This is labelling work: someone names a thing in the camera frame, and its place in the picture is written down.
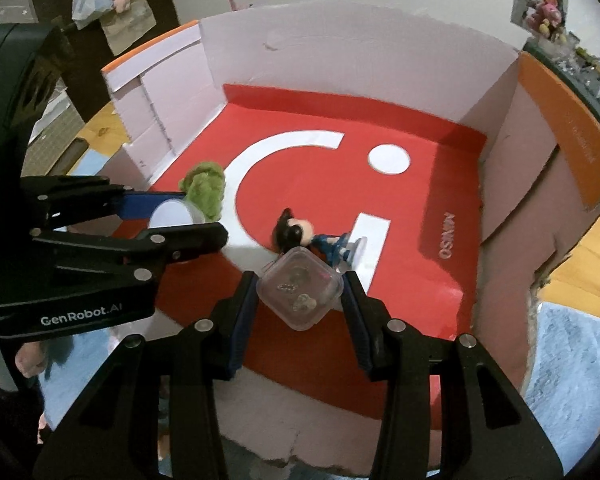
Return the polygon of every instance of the red mat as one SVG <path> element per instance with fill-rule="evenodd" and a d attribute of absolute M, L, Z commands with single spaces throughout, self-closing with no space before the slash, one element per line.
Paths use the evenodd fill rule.
<path fill-rule="evenodd" d="M 361 212 L 388 219 L 369 295 L 427 335 L 452 338 L 469 330 L 479 246 L 477 161 L 482 134 L 366 98 L 243 86 L 225 91 L 229 104 L 154 189 L 177 189 L 184 174 L 203 160 L 227 167 L 246 148 L 275 134 L 343 133 L 335 150 L 303 146 L 257 163 L 237 194 L 245 230 L 270 247 L 271 231 L 285 207 L 309 219 L 317 233 L 349 231 Z M 408 169 L 388 175 L 371 168 L 368 153 L 379 144 L 404 148 L 411 157 Z M 452 225 L 444 226 L 445 218 Z M 137 228 L 126 226 L 124 231 L 131 234 Z M 219 254 L 172 267 L 157 307 L 181 324 L 206 315 L 216 300 L 232 294 L 240 277 Z M 329 404 L 382 416 L 384 384 L 368 383 L 358 370 L 339 312 L 330 312 L 307 332 L 294 332 L 261 305 L 245 365 Z M 432 402 L 438 394 L 434 381 Z"/>

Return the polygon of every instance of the cardboard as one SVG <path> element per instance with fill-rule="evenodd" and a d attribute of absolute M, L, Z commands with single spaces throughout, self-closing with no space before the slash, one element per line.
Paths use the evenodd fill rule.
<path fill-rule="evenodd" d="M 369 232 L 369 294 L 429 335 L 473 330 L 522 385 L 534 291 L 600 214 L 600 126 L 534 58 L 425 16 L 321 1 L 207 18 L 104 76 L 132 142 L 102 174 L 174 190 L 201 160 L 226 171 L 229 243 L 165 273 L 157 307 L 174 322 L 262 272 L 290 206 L 318 232 Z M 378 146 L 406 169 L 372 167 Z M 261 306 L 245 363 L 216 391 L 225 436 L 368 474 L 385 389 L 357 368 L 342 313 L 293 332 Z M 434 430 L 438 393 L 432 380 Z"/>

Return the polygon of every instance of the anime figure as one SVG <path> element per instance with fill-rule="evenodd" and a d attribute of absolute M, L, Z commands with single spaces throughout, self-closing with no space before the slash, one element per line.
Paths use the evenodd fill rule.
<path fill-rule="evenodd" d="M 294 218 L 288 207 L 282 212 L 273 230 L 273 243 L 280 253 L 286 253 L 294 247 L 312 247 L 323 254 L 327 264 L 338 267 L 345 262 L 355 269 L 366 247 L 366 237 L 356 240 L 352 248 L 348 247 L 351 233 L 340 236 L 316 235 L 314 226 L 308 220 Z"/>

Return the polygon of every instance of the paper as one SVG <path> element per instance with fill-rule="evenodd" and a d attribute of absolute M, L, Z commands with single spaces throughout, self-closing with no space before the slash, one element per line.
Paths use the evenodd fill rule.
<path fill-rule="evenodd" d="M 113 55 L 118 56 L 155 27 L 155 18 L 147 0 L 131 0 L 129 10 L 102 16 L 100 25 Z"/>

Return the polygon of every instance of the green plush toy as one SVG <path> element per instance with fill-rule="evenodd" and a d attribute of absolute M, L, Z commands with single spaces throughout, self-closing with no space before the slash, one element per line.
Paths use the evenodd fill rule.
<path fill-rule="evenodd" d="M 209 222 L 217 222 L 224 198 L 224 171 L 217 162 L 200 162 L 178 184 L 186 200 L 195 205 Z"/>

